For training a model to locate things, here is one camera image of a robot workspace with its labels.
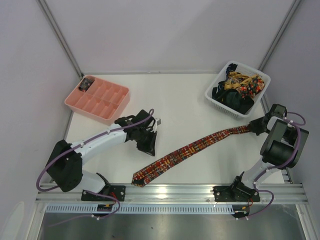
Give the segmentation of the red multicolour patterned tie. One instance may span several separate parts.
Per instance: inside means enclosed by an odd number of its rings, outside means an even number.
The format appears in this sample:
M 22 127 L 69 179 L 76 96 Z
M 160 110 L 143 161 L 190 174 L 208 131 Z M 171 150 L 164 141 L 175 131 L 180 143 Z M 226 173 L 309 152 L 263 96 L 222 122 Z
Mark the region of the red multicolour patterned tie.
M 162 158 L 135 172 L 132 176 L 131 184 L 136 187 L 144 187 L 171 168 L 182 163 L 184 160 L 192 157 L 193 155 L 203 151 L 204 149 L 226 139 L 229 136 L 241 135 L 249 132 L 250 127 L 248 125 L 242 125 L 224 129 L 202 137 L 163 156 Z

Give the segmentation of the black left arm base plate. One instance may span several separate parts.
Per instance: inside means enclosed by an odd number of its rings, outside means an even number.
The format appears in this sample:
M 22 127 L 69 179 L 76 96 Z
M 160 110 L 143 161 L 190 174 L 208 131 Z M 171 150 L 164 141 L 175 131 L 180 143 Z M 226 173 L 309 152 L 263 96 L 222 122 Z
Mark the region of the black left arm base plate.
M 114 201 L 117 199 L 123 202 L 126 196 L 126 187 L 124 185 L 107 185 L 100 192 L 92 194 L 87 190 L 83 190 L 81 200 L 85 202 L 102 202 Z

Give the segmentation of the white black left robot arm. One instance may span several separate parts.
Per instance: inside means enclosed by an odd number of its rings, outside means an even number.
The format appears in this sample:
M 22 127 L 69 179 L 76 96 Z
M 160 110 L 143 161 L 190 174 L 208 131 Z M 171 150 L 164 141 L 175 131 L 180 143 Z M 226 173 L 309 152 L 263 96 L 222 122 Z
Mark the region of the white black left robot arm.
M 108 195 L 110 183 L 100 173 L 91 173 L 83 166 L 95 155 L 128 141 L 136 142 L 136 148 L 155 156 L 157 119 L 154 109 L 141 110 L 137 115 L 120 117 L 106 130 L 75 142 L 58 141 L 45 166 L 45 172 L 64 193 L 80 188 L 88 194 Z

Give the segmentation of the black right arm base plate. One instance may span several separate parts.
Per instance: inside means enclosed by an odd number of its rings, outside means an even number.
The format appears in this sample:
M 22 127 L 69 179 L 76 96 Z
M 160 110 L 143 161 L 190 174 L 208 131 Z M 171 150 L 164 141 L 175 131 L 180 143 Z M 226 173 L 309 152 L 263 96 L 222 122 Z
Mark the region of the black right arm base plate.
M 259 193 L 246 186 L 214 186 L 213 195 L 216 202 L 259 202 Z

